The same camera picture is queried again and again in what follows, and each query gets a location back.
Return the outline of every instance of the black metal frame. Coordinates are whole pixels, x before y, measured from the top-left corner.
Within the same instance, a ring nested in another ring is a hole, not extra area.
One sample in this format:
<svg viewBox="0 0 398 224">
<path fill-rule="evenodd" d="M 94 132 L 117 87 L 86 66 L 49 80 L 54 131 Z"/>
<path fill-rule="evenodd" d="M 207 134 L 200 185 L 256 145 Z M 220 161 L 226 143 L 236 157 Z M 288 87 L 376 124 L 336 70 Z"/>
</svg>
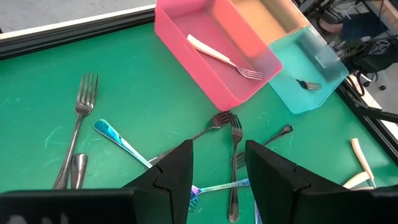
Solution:
<svg viewBox="0 0 398 224">
<path fill-rule="evenodd" d="M 84 22 L 81 24 L 3 39 L 0 40 L 0 60 L 139 26 L 141 24 L 153 22 L 154 19 L 154 9 L 147 9 L 96 21 Z M 369 112 L 369 110 L 358 109 L 358 103 L 364 103 L 364 101 L 358 96 L 350 84 L 343 82 L 336 92 L 362 122 L 366 129 L 375 137 L 391 159 L 398 165 L 398 140 L 380 120 L 368 117 L 369 115 L 372 115 L 373 111 Z"/>
</svg>

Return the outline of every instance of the translucent teal container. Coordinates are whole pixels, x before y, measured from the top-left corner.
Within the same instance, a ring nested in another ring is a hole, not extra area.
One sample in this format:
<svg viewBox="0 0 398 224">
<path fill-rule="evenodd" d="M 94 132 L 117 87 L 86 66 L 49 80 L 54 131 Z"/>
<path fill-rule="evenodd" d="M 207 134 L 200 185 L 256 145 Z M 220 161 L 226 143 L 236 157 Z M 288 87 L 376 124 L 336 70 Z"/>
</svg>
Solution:
<svg viewBox="0 0 398 224">
<path fill-rule="evenodd" d="M 312 26 L 283 37 L 269 47 L 284 67 L 269 83 L 294 114 L 320 107 L 348 76 L 347 68 Z M 305 90 L 296 79 L 320 83 L 322 89 Z"/>
</svg>

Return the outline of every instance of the green mat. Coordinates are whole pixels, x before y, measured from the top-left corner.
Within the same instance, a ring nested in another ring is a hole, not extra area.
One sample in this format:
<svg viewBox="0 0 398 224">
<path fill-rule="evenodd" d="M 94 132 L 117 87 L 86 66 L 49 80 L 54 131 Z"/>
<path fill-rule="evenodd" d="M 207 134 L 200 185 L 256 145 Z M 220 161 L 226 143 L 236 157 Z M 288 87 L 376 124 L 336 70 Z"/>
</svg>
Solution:
<svg viewBox="0 0 398 224">
<path fill-rule="evenodd" d="M 0 192 L 52 187 L 72 137 L 84 71 L 99 73 L 96 106 L 83 121 L 75 149 L 88 155 L 86 189 L 119 188 L 144 172 L 93 129 L 98 119 L 106 119 L 149 159 L 201 131 L 218 112 L 154 34 L 153 24 L 1 61 Z M 233 111 L 242 122 L 243 140 L 264 142 L 291 124 L 293 133 L 269 147 L 339 184 L 362 171 L 349 143 L 359 138 L 376 184 L 396 184 L 397 167 L 336 94 L 321 108 L 294 115 L 266 85 Z M 229 126 L 194 142 L 196 186 L 230 182 L 232 146 Z M 245 177 L 240 169 L 238 179 Z M 239 223 L 254 223 L 250 188 L 238 192 Z M 228 223 L 228 201 L 229 190 L 200 195 L 188 222 Z"/>
</svg>

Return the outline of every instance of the plastic bin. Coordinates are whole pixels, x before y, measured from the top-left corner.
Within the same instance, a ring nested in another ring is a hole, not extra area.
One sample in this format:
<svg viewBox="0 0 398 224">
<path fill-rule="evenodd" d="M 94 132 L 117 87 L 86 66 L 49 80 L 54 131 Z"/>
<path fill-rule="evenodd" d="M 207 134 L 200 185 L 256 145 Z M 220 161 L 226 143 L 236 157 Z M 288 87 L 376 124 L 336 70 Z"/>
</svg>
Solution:
<svg viewBox="0 0 398 224">
<path fill-rule="evenodd" d="M 292 113 L 321 106 L 348 76 L 348 70 L 313 27 L 306 27 L 270 45 L 284 65 L 269 83 Z M 322 84 L 305 90 L 295 80 Z"/>
<path fill-rule="evenodd" d="M 232 2 L 267 45 L 310 25 L 292 0 L 232 0 Z"/>
<path fill-rule="evenodd" d="M 248 100 L 282 70 L 279 59 L 228 0 L 158 0 L 155 32 L 221 111 Z M 197 51 L 188 34 L 235 64 L 263 72 L 264 79 L 244 78 L 234 67 Z"/>
</svg>

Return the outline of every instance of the pink container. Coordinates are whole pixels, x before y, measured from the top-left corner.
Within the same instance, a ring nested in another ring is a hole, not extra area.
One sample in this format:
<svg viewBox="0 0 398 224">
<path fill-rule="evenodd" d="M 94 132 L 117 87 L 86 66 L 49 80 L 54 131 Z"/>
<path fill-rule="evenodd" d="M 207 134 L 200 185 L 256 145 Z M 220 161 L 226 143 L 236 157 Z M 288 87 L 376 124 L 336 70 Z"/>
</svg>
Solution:
<svg viewBox="0 0 398 224">
<path fill-rule="evenodd" d="M 155 32 L 221 111 L 244 103 L 282 70 L 229 0 L 158 0 Z M 234 67 L 197 51 L 188 34 L 235 64 L 263 72 L 264 79 L 244 78 Z"/>
</svg>

